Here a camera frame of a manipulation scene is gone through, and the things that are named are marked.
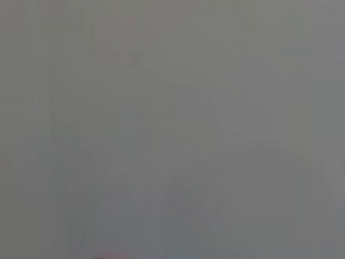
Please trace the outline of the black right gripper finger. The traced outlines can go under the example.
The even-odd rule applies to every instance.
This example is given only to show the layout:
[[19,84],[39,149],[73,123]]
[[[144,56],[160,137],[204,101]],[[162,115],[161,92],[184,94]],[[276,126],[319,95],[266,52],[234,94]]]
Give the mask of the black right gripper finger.
[[188,258],[191,254],[191,195],[181,178],[168,182],[161,206],[163,258]]
[[133,258],[137,243],[137,214],[130,186],[115,176],[105,180],[103,234],[107,250]]

